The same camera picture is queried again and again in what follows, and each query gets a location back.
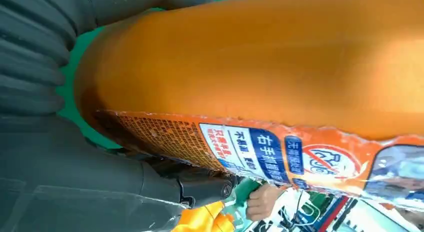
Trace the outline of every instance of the green floor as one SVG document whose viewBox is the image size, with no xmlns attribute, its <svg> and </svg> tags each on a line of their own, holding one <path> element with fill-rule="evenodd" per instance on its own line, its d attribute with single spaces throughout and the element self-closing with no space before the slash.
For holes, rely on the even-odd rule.
<svg viewBox="0 0 424 232">
<path fill-rule="evenodd" d="M 78 66 L 78 62 L 82 54 L 100 31 L 101 29 L 97 29 L 93 32 L 80 36 L 77 40 L 74 50 L 71 53 L 69 64 L 62 68 L 62 71 L 66 76 L 66 84 L 63 87 L 58 88 L 57 92 L 65 98 L 66 106 L 59 114 L 75 122 L 81 128 L 83 134 L 90 138 L 93 142 L 107 148 L 117 148 L 119 147 L 117 144 L 98 134 L 94 129 L 92 129 L 84 122 L 84 120 L 80 117 L 74 102 L 73 81 L 75 70 Z"/>
</svg>

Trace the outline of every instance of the orange plastic wrapper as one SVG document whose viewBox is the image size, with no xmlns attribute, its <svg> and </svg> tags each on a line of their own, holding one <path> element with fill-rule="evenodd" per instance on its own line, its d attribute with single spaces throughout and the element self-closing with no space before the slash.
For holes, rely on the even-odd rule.
<svg viewBox="0 0 424 232">
<path fill-rule="evenodd" d="M 424 209 L 424 139 L 368 141 L 331 127 L 99 110 L 123 146 L 274 184 Z"/>
</svg>

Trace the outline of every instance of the orange bottle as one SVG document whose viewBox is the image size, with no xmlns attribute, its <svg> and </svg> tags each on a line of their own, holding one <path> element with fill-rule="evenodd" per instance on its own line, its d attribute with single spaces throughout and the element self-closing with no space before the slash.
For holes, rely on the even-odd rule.
<svg viewBox="0 0 424 232">
<path fill-rule="evenodd" d="M 424 179 L 412 169 L 424 155 L 422 1 L 229 0 L 152 13 L 94 42 L 76 100 L 133 150 L 411 197 L 403 178 Z"/>
</svg>

